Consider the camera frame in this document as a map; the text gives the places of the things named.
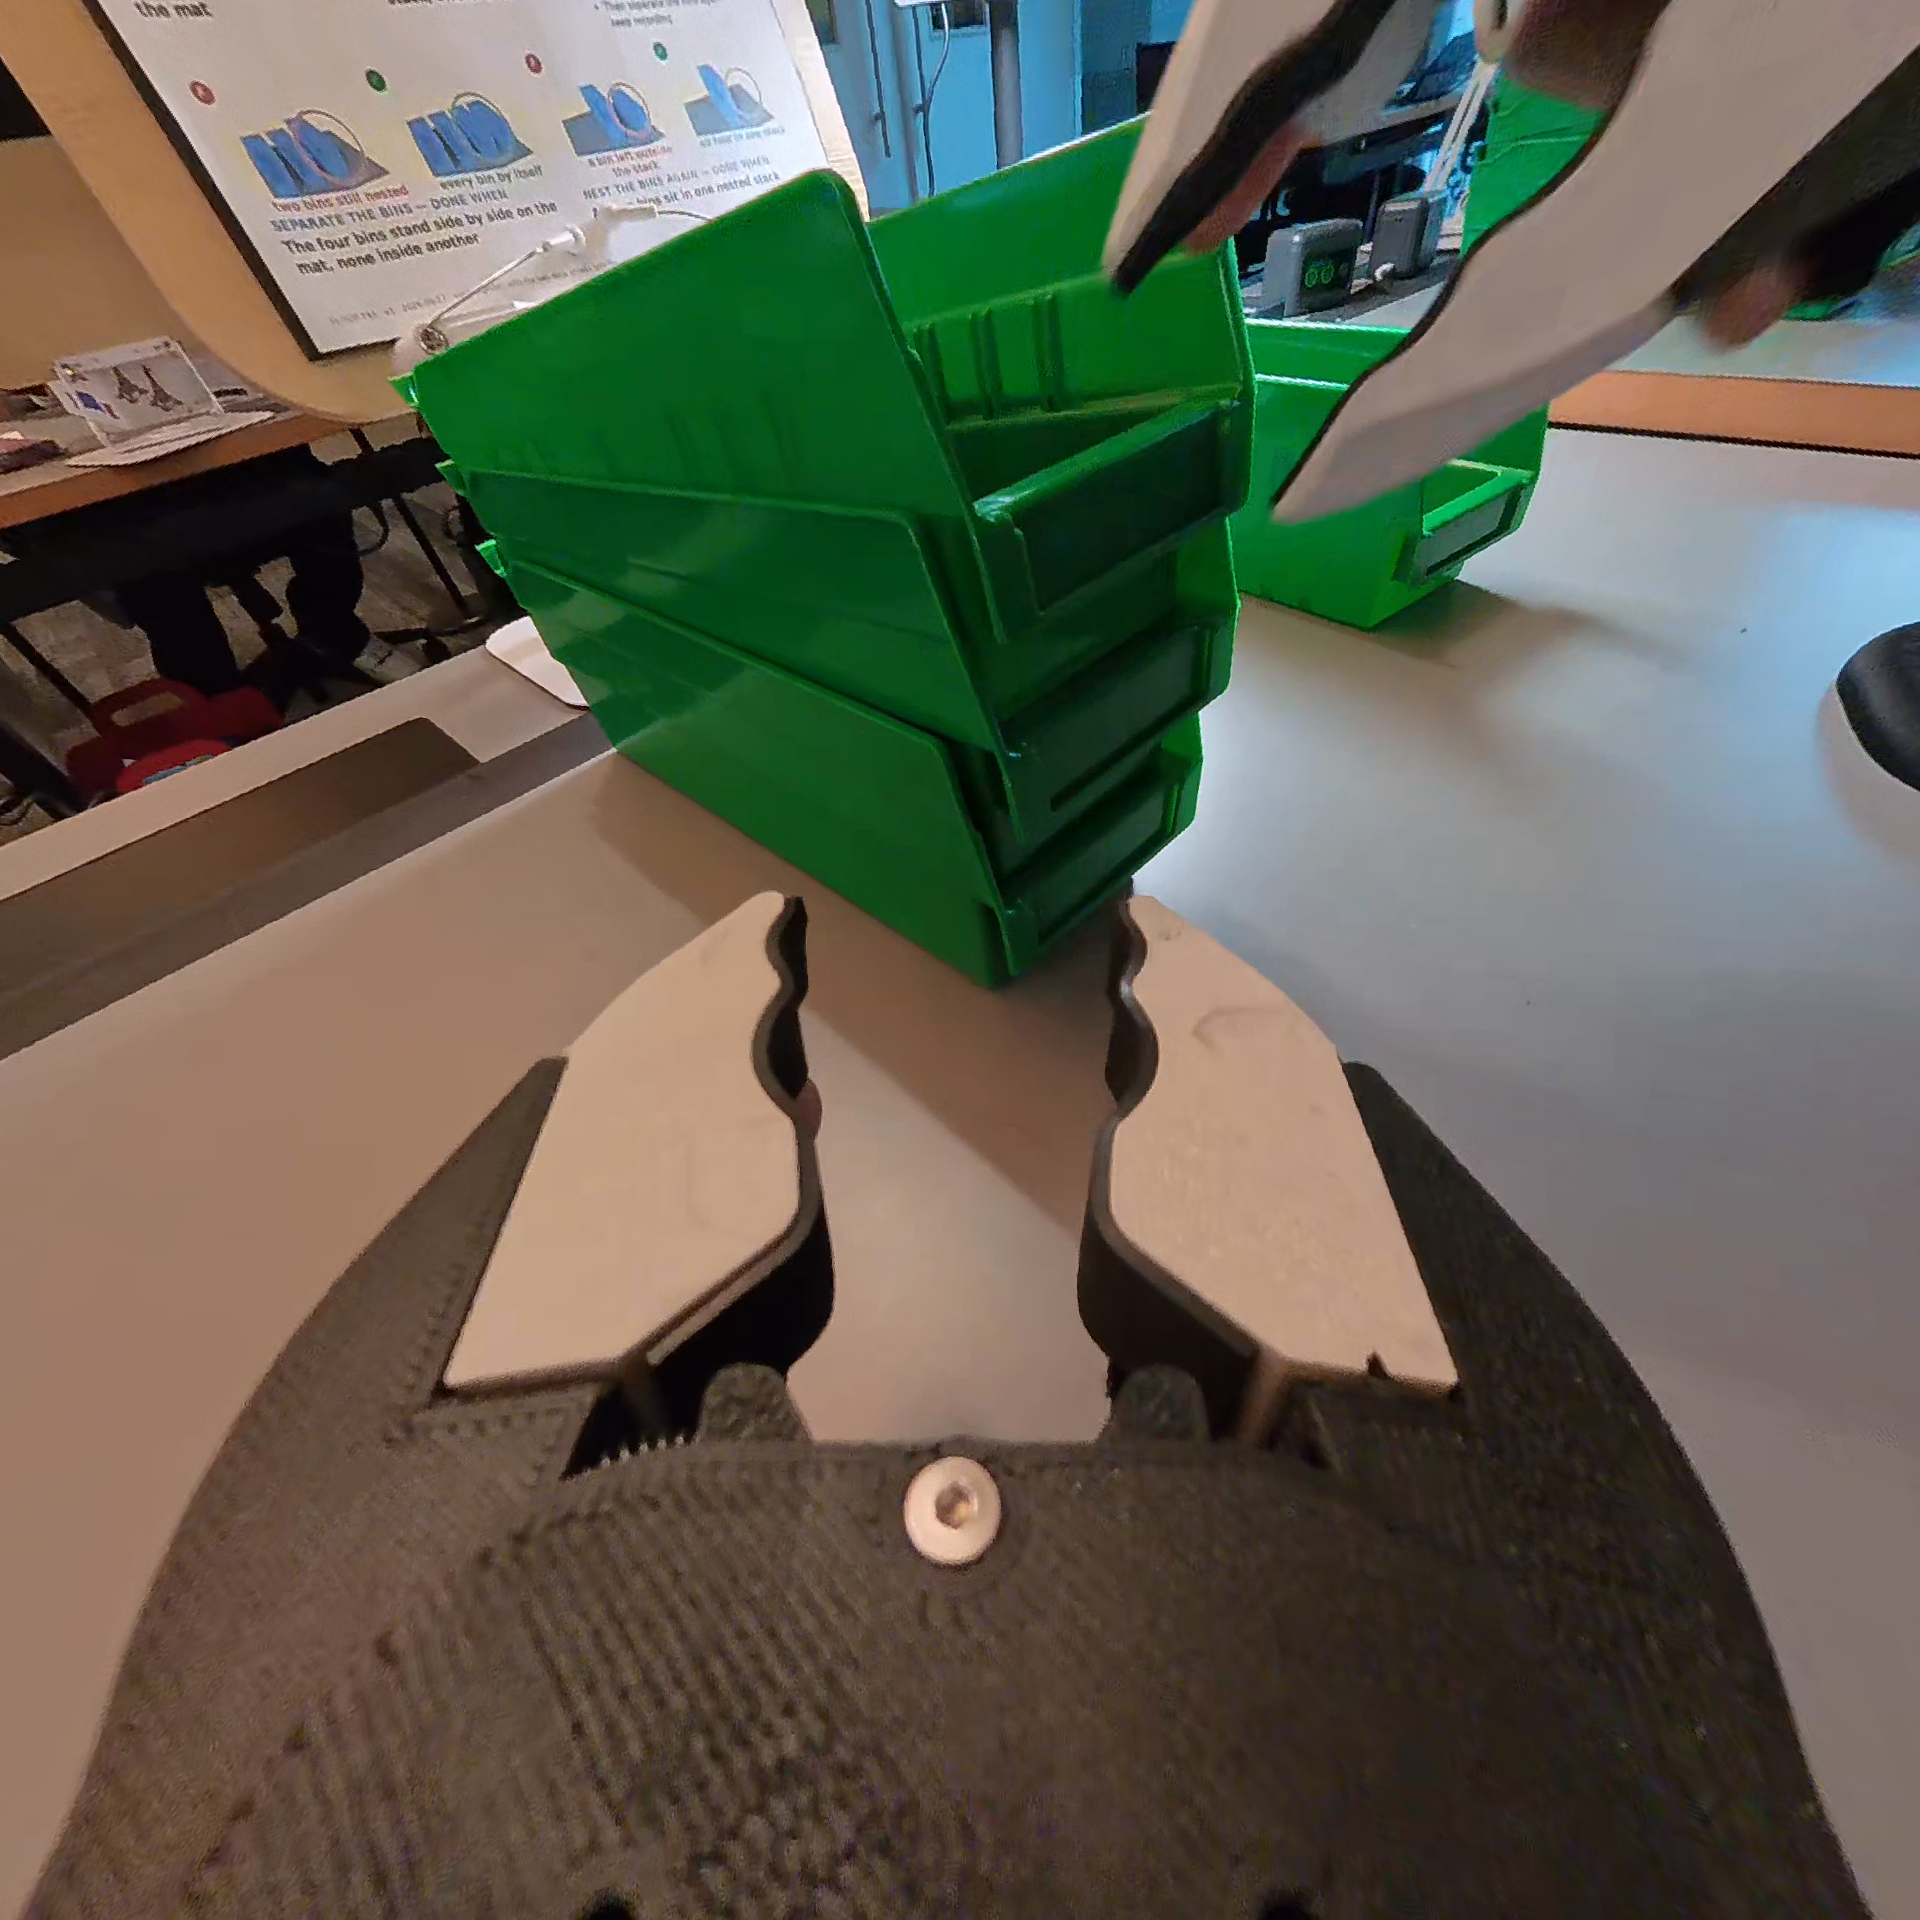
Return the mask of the black round cushion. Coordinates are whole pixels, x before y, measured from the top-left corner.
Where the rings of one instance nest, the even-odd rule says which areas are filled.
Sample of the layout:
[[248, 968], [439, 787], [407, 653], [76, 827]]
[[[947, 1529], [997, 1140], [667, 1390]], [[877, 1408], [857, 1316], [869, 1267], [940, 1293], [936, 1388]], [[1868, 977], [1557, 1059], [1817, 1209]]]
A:
[[1890, 780], [1917, 790], [1917, 623], [1859, 646], [1835, 676], [1835, 694], [1859, 747]]

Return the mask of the printed instruction sheet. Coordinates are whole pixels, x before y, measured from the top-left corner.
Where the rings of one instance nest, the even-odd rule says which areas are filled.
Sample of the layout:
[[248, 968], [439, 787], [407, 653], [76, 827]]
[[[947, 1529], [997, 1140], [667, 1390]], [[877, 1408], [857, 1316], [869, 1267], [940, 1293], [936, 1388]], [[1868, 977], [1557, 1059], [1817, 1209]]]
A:
[[869, 193], [804, 4], [87, 4], [314, 359], [386, 345], [600, 208]]

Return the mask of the wooden clipboard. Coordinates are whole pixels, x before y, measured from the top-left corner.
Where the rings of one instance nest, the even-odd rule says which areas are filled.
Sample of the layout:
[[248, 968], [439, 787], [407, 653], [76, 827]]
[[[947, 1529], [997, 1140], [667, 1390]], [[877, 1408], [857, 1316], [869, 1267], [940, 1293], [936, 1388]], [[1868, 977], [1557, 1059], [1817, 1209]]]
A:
[[93, 205], [91, 222], [130, 255], [140, 300], [157, 312], [152, 332], [210, 350], [252, 385], [311, 415], [372, 420], [389, 409], [386, 368], [412, 366], [732, 211], [692, 216], [659, 205], [600, 208], [586, 228], [531, 247], [392, 343], [308, 359], [89, 1], [5, 1], [3, 45], [11, 81]]

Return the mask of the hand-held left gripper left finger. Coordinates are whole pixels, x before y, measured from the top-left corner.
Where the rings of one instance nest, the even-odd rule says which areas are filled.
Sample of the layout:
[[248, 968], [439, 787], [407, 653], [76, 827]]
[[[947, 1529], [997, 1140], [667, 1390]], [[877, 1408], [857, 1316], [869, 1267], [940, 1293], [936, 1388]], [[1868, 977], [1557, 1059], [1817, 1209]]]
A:
[[455, 1398], [592, 1384], [692, 1436], [735, 1365], [786, 1377], [832, 1316], [803, 897], [759, 893], [639, 976], [559, 1062], [452, 1337]]

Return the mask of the person's right hand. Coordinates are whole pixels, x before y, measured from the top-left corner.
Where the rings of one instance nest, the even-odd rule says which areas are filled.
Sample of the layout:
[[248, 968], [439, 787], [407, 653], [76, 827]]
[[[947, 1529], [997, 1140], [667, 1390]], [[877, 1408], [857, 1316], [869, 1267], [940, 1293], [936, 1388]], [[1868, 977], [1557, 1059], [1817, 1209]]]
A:
[[1524, 88], [1585, 111], [1625, 96], [1667, 1], [1512, 4], [1505, 72]]

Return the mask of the brown long table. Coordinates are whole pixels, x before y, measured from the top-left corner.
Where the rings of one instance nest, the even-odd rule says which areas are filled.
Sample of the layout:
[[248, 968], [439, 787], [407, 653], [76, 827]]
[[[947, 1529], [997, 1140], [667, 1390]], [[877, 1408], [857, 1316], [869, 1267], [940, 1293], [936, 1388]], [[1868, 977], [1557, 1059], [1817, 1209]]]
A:
[[283, 447], [314, 446], [338, 438], [348, 423], [311, 414], [241, 415], [241, 425], [161, 449], [138, 449], [125, 456], [106, 447], [67, 449], [59, 460], [42, 461], [3, 475], [3, 533], [49, 520], [117, 497], [154, 491], [193, 475], [216, 473]]

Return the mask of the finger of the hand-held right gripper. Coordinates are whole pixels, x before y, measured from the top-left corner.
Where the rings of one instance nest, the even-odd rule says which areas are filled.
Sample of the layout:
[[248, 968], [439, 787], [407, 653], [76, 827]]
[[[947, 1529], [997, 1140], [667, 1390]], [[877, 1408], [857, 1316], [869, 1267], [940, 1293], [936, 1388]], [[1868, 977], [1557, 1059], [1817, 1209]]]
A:
[[1672, 1], [1571, 167], [1491, 228], [1275, 493], [1353, 509], [1562, 397], [1676, 315], [1677, 280], [1887, 81], [1916, 1]]
[[1199, 1], [1108, 227], [1122, 297], [1177, 248], [1231, 243], [1296, 158], [1367, 132], [1427, 55], [1436, 1]]

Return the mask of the red bag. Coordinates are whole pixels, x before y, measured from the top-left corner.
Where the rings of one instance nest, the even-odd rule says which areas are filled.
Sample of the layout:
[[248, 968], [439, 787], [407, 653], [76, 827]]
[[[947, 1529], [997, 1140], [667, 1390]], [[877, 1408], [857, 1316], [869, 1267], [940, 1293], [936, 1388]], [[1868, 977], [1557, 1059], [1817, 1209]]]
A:
[[146, 679], [89, 704], [87, 723], [91, 734], [67, 752], [65, 769], [98, 805], [279, 732], [283, 716], [253, 685], [207, 694]]

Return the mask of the nested green bin stack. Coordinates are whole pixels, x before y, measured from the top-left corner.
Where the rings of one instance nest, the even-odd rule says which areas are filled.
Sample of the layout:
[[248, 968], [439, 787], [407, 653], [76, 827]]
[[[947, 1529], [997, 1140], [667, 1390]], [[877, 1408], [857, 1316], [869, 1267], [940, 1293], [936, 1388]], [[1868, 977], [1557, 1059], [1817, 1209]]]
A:
[[1605, 111], [1562, 102], [1514, 81], [1493, 81], [1483, 141], [1464, 203], [1461, 254], [1559, 177], [1603, 126]]

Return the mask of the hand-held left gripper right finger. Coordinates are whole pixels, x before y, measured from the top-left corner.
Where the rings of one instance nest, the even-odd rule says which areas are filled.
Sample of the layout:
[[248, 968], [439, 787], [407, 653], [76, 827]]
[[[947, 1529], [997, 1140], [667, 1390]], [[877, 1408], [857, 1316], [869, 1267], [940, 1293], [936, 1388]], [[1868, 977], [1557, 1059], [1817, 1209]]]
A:
[[1076, 1262], [1127, 1384], [1186, 1375], [1261, 1445], [1300, 1384], [1443, 1400], [1459, 1369], [1336, 1044], [1152, 895], [1119, 908], [1103, 1123]]

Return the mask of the grey desk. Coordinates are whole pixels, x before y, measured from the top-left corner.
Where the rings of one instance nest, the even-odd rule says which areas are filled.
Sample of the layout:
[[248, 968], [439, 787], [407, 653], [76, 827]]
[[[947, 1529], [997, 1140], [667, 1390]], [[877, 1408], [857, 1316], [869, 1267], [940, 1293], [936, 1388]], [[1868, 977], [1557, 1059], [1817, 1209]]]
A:
[[[1916, 1916], [1916, 793], [1833, 679], [1916, 561], [1916, 461], [1555, 429], [1437, 608], [1242, 615], [1140, 876], [1632, 1357], [1876, 1916]], [[600, 755], [5, 1059], [5, 1916], [327, 1285], [536, 1059], [803, 885]]]

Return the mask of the green plastic bin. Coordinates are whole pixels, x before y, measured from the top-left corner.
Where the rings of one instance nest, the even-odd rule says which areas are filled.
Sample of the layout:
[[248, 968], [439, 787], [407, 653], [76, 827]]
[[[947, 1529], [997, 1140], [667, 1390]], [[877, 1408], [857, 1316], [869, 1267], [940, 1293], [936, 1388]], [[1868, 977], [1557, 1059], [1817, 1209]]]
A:
[[624, 759], [976, 985], [1031, 971], [1193, 821], [1234, 615], [1184, 608], [995, 752], [481, 552]]
[[867, 222], [813, 172], [427, 355], [459, 480], [895, 523], [1007, 625], [1227, 520], [1253, 359], [1218, 255], [1103, 268], [1140, 123]]
[[539, 569], [943, 740], [1001, 872], [1227, 684], [1240, 593], [1201, 423], [1073, 454], [953, 519], [439, 470], [525, 605]]
[[1336, 405], [1407, 336], [1407, 326], [1353, 321], [1245, 321], [1255, 368], [1253, 480], [1231, 523], [1243, 596], [1373, 630], [1524, 520], [1546, 456], [1547, 412], [1352, 512], [1274, 520], [1274, 493]]

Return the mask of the printed picture card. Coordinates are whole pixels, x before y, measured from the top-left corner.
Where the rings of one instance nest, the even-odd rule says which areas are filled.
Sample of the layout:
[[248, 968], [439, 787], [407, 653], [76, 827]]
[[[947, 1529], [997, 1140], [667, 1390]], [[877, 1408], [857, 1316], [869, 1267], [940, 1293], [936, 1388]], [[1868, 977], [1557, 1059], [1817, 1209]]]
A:
[[170, 336], [58, 357], [50, 385], [98, 447], [224, 419], [219, 397]]

